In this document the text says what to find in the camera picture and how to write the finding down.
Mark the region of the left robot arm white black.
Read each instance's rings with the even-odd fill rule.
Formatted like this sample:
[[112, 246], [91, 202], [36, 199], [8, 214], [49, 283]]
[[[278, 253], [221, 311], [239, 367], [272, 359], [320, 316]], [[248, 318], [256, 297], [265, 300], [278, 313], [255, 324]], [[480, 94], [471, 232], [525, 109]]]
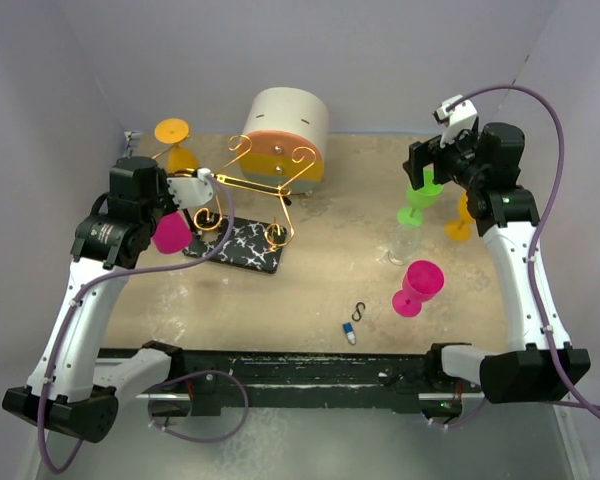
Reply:
[[44, 430], [98, 443], [136, 395], [154, 385], [164, 392], [182, 387], [182, 349], [157, 341], [107, 373], [96, 371], [118, 297], [159, 220], [174, 210], [166, 174], [155, 160], [116, 161], [108, 191], [76, 228], [66, 293], [45, 350], [26, 383], [6, 390], [5, 411]]

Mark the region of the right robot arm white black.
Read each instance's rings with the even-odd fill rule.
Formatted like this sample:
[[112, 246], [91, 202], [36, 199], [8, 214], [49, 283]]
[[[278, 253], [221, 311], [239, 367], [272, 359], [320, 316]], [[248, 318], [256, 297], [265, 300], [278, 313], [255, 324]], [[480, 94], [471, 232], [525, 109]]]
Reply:
[[533, 194], [519, 185], [525, 135], [495, 122], [461, 131], [452, 144], [439, 137], [409, 147], [403, 168], [414, 187], [433, 175], [467, 193], [467, 207], [496, 268], [508, 322], [504, 353], [467, 343], [438, 343], [428, 351], [426, 383], [447, 391], [459, 379], [479, 386], [493, 404], [554, 402], [590, 369], [589, 353], [572, 345], [555, 308], [540, 245]]

